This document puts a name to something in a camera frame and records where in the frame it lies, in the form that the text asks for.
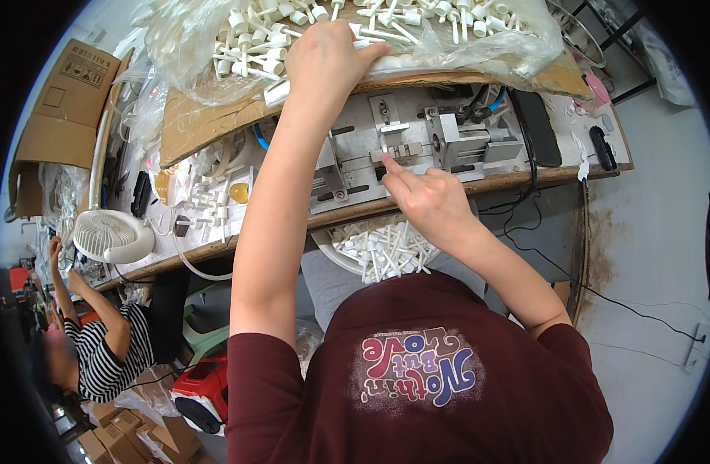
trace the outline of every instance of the hand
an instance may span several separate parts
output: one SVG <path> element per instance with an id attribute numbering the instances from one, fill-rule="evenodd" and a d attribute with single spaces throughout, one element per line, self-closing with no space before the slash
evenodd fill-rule
<path id="1" fill-rule="evenodd" d="M 290 78 L 289 101 L 293 97 L 308 108 L 320 106 L 338 114 L 373 61 L 391 51 L 391 46 L 385 43 L 355 51 L 354 40 L 344 19 L 317 22 L 309 27 L 285 59 Z"/>
<path id="2" fill-rule="evenodd" d="M 84 278 L 76 270 L 72 269 L 69 271 L 68 280 L 66 281 L 66 288 L 69 289 L 74 295 L 82 296 L 82 291 L 85 287 L 89 288 L 89 285 L 84 280 Z"/>
<path id="3" fill-rule="evenodd" d="M 383 153 L 382 182 L 389 200 L 431 244 L 455 255 L 461 246 L 487 230 L 473 216 L 458 177 L 435 168 L 415 175 Z"/>
<path id="4" fill-rule="evenodd" d="M 61 237 L 55 235 L 51 238 L 51 245 L 48 246 L 48 266 L 51 268 L 51 272 L 59 272 L 59 253 L 63 247 Z"/>

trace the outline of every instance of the person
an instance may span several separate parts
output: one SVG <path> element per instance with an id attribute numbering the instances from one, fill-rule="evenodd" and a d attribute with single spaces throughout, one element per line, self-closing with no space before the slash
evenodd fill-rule
<path id="1" fill-rule="evenodd" d="M 83 399 L 107 403 L 146 368 L 170 363 L 180 353 L 189 273 L 179 269 L 159 274 L 149 307 L 129 303 L 117 309 L 76 270 L 69 271 L 64 285 L 58 270 L 62 248 L 61 238 L 53 237 L 48 264 L 56 301 L 51 304 L 48 330 L 36 330 L 31 337 L 31 379 L 51 403 L 74 404 Z M 82 297 L 100 320 L 81 326 L 69 291 Z"/>
<path id="2" fill-rule="evenodd" d="M 344 21 L 317 23 L 286 58 L 290 93 L 235 252 L 228 461 L 600 462 L 612 421 L 564 304 L 471 214 L 456 177 L 415 175 L 387 154 L 390 199 L 525 329 L 439 270 L 388 278 L 330 316 L 316 308 L 326 334 L 302 378 L 295 284 L 316 160 L 350 91 L 390 51 L 353 40 Z"/>

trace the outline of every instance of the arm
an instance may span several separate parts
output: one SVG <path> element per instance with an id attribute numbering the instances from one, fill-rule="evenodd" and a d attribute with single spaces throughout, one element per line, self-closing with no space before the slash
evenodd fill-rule
<path id="1" fill-rule="evenodd" d="M 51 238 L 51 246 L 48 247 L 48 267 L 51 269 L 53 290 L 56 293 L 56 301 L 61 307 L 64 317 L 70 319 L 78 328 L 82 328 L 79 317 L 77 317 L 77 311 L 74 310 L 72 297 L 69 296 L 64 280 L 61 278 L 61 273 L 59 273 L 59 253 L 62 249 L 61 237 L 55 236 Z"/>
<path id="2" fill-rule="evenodd" d="M 480 275 L 534 338 L 552 325 L 572 324 L 543 277 L 473 216 L 457 177 L 434 168 L 415 175 L 387 154 L 383 164 L 383 185 L 414 227 Z"/>
<path id="3" fill-rule="evenodd" d="M 265 333 L 295 347 L 295 282 L 318 154 L 350 91 L 389 51 L 386 44 L 355 51 L 344 20 L 314 24 L 291 48 L 290 93 L 234 256 L 230 336 Z"/>
<path id="4" fill-rule="evenodd" d="M 90 287 L 77 271 L 69 271 L 68 285 L 72 293 L 81 296 L 92 306 L 92 309 L 97 311 L 108 330 L 105 334 L 108 348 L 121 362 L 124 362 L 128 355 L 128 343 L 131 341 L 131 325 L 126 318 L 115 309 L 115 306 L 107 298 Z"/>

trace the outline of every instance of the brown box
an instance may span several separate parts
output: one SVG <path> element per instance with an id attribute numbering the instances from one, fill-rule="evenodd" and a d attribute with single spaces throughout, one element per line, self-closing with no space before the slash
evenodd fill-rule
<path id="1" fill-rule="evenodd" d="M 97 419 L 97 422 L 100 422 L 100 427 L 105 427 L 110 423 L 113 417 L 116 417 L 121 411 L 123 411 L 122 408 L 116 408 L 115 404 L 111 401 L 109 403 L 92 402 L 92 405 L 94 407 L 94 416 Z"/>
<path id="2" fill-rule="evenodd" d="M 26 122 L 10 169 L 15 215 L 41 214 L 38 164 L 56 162 L 90 169 L 97 126 L 120 60 L 71 40 L 53 66 Z"/>
<path id="3" fill-rule="evenodd" d="M 152 434 L 176 453 L 183 454 L 183 450 L 193 442 L 198 432 L 187 425 L 184 417 L 179 416 L 164 417 L 164 424 L 155 427 Z"/>
<path id="4" fill-rule="evenodd" d="M 89 456 L 89 459 L 94 462 L 94 464 L 113 464 L 113 458 L 110 457 L 108 450 L 102 446 L 102 443 L 97 439 L 94 432 L 88 430 L 82 433 L 78 440 L 87 453 L 87 456 Z"/>
<path id="5" fill-rule="evenodd" d="M 162 427 L 153 424 L 153 422 L 143 424 L 136 429 L 136 435 L 142 442 L 150 440 L 151 448 L 161 450 L 161 453 L 167 458 L 161 459 L 165 464 L 185 464 L 201 448 L 201 441 L 197 437 L 193 437 L 190 441 L 183 443 L 180 451 L 177 452 L 154 435 L 154 431 L 157 429 L 162 429 Z"/>
<path id="6" fill-rule="evenodd" d="M 115 425 L 108 424 L 105 428 L 95 428 L 94 434 L 97 435 L 113 459 L 119 461 L 120 464 L 146 464 L 146 460 L 138 454 L 130 440 Z"/>
<path id="7" fill-rule="evenodd" d="M 141 419 L 130 411 L 122 411 L 113 418 L 112 423 L 118 430 L 123 432 L 123 435 L 126 436 L 128 441 L 131 442 L 136 451 L 138 451 L 138 454 L 140 454 L 146 462 L 152 460 L 152 452 L 136 437 L 136 429 L 143 425 Z"/>

